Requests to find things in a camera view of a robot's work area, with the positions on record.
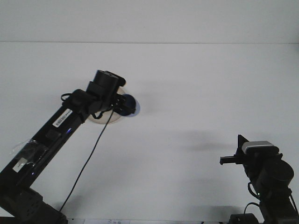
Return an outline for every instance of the white background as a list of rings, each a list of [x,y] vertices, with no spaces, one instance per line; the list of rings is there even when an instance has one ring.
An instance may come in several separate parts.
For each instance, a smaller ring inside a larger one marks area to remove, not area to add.
[[[254,201],[242,166],[219,164],[238,134],[280,148],[298,199],[298,13],[299,1],[1,1],[0,168],[101,69],[141,111],[109,125],[68,217],[227,221]],[[33,184],[47,203],[60,208],[102,127],[86,121]]]

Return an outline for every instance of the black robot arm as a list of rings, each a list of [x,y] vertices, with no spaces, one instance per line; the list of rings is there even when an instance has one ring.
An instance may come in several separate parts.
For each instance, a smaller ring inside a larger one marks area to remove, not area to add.
[[[0,173],[0,206],[15,218],[0,217],[1,224],[66,224],[65,215],[30,188],[64,143],[98,111],[127,109],[126,98],[117,94],[125,79],[108,71],[97,71],[86,91],[75,90],[60,109],[32,137]]]
[[[282,156],[279,149],[268,141],[249,142],[239,135],[236,154],[220,159],[221,165],[233,162],[243,164],[245,173],[250,179],[249,191],[260,201],[259,208],[264,217],[264,224],[299,224],[292,191],[288,188],[294,177],[294,171],[281,159]],[[248,220],[257,223],[252,214],[232,215],[230,223],[242,224]]]

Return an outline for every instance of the black cable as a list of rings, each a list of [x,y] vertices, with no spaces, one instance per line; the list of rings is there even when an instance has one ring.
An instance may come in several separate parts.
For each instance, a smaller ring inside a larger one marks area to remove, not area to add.
[[[257,204],[257,203],[255,203],[255,202],[250,202],[250,203],[248,203],[247,205],[246,205],[246,207],[245,207],[245,209],[244,209],[244,214],[246,213],[246,209],[247,209],[247,207],[249,206],[249,205],[255,205],[255,206],[257,206],[257,207],[260,207],[259,206],[259,204]]]
[[[292,195],[290,195],[290,197],[291,197],[291,200],[292,200],[293,206],[294,206],[294,208],[295,208],[295,210],[296,210],[296,212],[297,212],[297,215],[299,215],[299,213],[298,213],[298,210],[297,210],[297,206],[296,206],[296,204],[295,204],[295,201],[294,201],[294,198],[293,198],[293,196],[292,196]]]
[[[69,97],[70,95],[71,95],[71,93],[65,93],[65,94],[62,94],[60,98],[61,98],[62,101],[65,101],[67,98],[64,99],[63,97],[66,97],[66,96]]]
[[[73,190],[75,189],[75,186],[76,186],[76,184],[77,184],[77,182],[78,182],[78,180],[79,180],[79,178],[80,178],[80,176],[81,176],[81,174],[82,174],[82,172],[83,172],[85,166],[87,165],[87,163],[89,162],[91,156],[93,155],[93,152],[94,152],[94,150],[95,150],[95,148],[96,148],[96,146],[97,146],[97,144],[98,144],[98,142],[99,142],[99,140],[100,140],[100,138],[101,138],[101,136],[102,136],[104,130],[106,129],[106,127],[107,127],[107,125],[108,125],[108,123],[109,123],[109,121],[110,121],[110,119],[111,119],[111,117],[112,117],[112,115],[113,115],[113,112],[114,112],[114,108],[112,109],[111,115],[110,115],[110,117],[109,117],[107,123],[105,124],[103,130],[101,131],[101,133],[100,133],[100,135],[99,135],[99,137],[98,137],[96,143],[94,144],[94,147],[93,147],[92,152],[90,153],[90,155],[89,155],[87,161],[85,162],[84,166],[82,167],[82,169],[81,169],[81,171],[80,171],[80,173],[79,173],[79,175],[78,175],[78,177],[77,177],[77,179],[76,179],[76,181],[75,181],[75,183],[74,183],[74,185],[73,185],[73,187],[72,187],[72,189],[71,189],[69,195],[67,196],[67,198],[66,198],[64,204],[61,206],[59,212],[61,212],[61,210],[64,208],[66,202],[69,200],[69,198],[70,198],[70,196],[71,196]]]
[[[249,193],[250,193],[253,197],[255,197],[256,199],[260,200],[259,197],[258,197],[258,196],[252,191],[252,189],[250,188],[250,184],[251,184],[251,182],[248,183],[248,191],[249,191]]]

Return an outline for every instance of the barcode label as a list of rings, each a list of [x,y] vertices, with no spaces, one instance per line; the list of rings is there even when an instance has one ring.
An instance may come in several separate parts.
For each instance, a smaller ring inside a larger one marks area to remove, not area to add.
[[[59,127],[65,121],[65,119],[67,119],[68,116],[71,115],[71,113],[72,113],[72,110],[66,109],[65,112],[63,112],[63,114],[61,114],[60,117],[57,118],[57,120],[53,123],[53,126]]]
[[[13,167],[13,170],[18,173],[23,168],[23,166],[27,164],[27,162],[28,160],[20,158],[17,164],[15,164],[15,166]]]

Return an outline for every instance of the blue led light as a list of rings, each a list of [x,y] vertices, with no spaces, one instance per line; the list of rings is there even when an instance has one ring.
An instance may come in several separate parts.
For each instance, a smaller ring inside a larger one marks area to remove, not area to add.
[[[66,132],[66,133],[68,134],[68,133],[70,133],[70,132],[71,132],[71,128],[69,128],[69,129],[67,130],[67,132]]]

